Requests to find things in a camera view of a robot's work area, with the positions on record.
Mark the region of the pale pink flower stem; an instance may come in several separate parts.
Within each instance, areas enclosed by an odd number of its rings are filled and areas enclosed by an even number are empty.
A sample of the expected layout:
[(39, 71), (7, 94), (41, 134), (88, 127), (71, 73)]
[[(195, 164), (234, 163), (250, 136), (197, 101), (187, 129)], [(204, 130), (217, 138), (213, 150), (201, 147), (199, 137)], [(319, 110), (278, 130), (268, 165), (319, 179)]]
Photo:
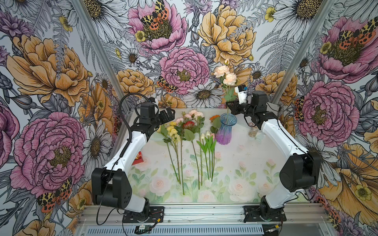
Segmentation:
[(229, 108), (226, 103), (233, 98), (234, 91), (232, 88), (238, 80), (237, 75), (231, 70), (228, 59), (224, 61), (222, 66), (218, 66), (214, 69), (213, 75), (220, 80), (220, 85), (224, 90), (225, 107), (227, 108), (227, 113), (229, 113)]

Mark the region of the peach rose flower stem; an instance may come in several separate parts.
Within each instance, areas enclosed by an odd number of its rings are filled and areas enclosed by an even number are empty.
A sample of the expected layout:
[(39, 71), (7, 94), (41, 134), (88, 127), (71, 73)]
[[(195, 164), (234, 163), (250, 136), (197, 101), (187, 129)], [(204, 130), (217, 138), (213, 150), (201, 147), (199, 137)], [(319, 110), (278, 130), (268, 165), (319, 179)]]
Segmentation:
[(195, 123), (192, 128), (193, 133), (200, 133), (201, 128), (204, 126), (205, 117), (204, 114), (198, 110), (191, 110), (189, 112), (190, 119)]

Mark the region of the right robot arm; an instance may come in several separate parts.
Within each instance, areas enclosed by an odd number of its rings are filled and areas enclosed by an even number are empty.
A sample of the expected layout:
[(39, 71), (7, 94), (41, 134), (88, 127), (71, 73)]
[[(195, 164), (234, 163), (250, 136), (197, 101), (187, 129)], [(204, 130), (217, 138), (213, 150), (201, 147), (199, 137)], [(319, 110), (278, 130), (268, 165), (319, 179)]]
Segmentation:
[(239, 92), (238, 99), (227, 102), (226, 106), (233, 115), (251, 118), (252, 123), (273, 141), (285, 157), (285, 164), (279, 172), (280, 182), (272, 192), (261, 198), (258, 207), (244, 208), (244, 221), (284, 222), (285, 205), (318, 183), (321, 156), (308, 151), (289, 134), (269, 107), (264, 92), (254, 91), (251, 96)]

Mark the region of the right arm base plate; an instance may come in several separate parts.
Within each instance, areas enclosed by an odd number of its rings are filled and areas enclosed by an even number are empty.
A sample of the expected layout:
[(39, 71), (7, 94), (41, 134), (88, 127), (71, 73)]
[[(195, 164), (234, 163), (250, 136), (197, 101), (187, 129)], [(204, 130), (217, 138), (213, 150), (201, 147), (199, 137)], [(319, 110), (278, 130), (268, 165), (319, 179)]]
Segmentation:
[(272, 209), (268, 206), (244, 206), (244, 223), (247, 222), (285, 222), (287, 221), (284, 209)]

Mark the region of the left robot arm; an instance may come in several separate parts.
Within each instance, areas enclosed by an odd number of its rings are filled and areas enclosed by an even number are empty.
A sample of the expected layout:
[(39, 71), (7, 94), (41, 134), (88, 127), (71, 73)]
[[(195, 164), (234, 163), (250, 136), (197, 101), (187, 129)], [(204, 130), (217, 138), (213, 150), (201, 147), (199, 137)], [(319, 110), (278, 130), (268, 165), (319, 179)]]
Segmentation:
[(128, 172), (152, 134), (174, 119), (175, 110), (171, 108), (160, 111), (152, 102), (141, 104), (140, 112), (133, 125), (128, 127), (129, 136), (121, 148), (104, 167), (95, 168), (92, 172), (93, 204), (136, 213), (149, 208), (145, 198), (133, 194)]

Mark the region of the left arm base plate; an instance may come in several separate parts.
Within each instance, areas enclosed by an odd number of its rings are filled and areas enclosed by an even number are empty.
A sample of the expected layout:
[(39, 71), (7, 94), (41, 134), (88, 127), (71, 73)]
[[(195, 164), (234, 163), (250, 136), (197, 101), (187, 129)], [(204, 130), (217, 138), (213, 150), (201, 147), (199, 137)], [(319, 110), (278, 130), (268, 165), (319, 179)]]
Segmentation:
[(164, 218), (165, 207), (150, 206), (143, 212), (126, 211), (123, 216), (123, 223), (161, 223)]

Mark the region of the pink carnation flower stem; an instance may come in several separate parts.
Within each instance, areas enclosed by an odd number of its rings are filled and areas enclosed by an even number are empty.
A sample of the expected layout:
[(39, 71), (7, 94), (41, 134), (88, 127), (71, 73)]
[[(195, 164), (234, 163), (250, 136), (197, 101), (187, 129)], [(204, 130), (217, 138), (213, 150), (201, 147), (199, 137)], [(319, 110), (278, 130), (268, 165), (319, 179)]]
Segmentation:
[(191, 121), (189, 113), (182, 113), (182, 117), (176, 120), (176, 129), (178, 131), (178, 135), (180, 137), (179, 141), (179, 151), (180, 151), (180, 174), (181, 174), (181, 185), (182, 185), (182, 193), (185, 196), (185, 187), (184, 187), (184, 160), (183, 160), (183, 142), (186, 141), (184, 138), (184, 131), (183, 131), (183, 124), (187, 121)]

